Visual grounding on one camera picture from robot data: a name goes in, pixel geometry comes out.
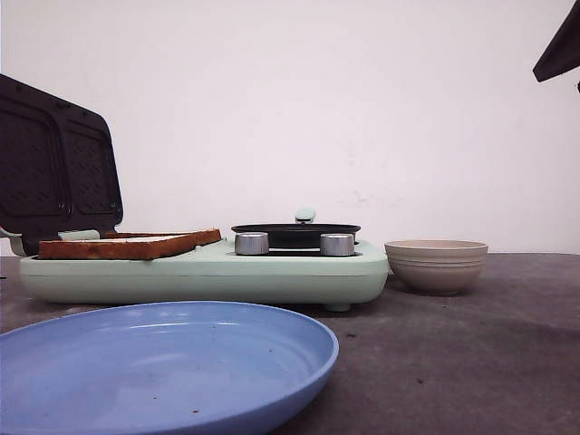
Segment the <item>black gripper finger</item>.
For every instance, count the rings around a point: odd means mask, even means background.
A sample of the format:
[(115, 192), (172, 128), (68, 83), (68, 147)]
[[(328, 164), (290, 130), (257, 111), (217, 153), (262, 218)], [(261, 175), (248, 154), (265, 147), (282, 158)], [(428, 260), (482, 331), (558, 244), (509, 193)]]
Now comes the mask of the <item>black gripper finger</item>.
[(575, 1), (533, 68), (538, 82), (547, 81), (579, 67), (579, 19), (579, 2)]

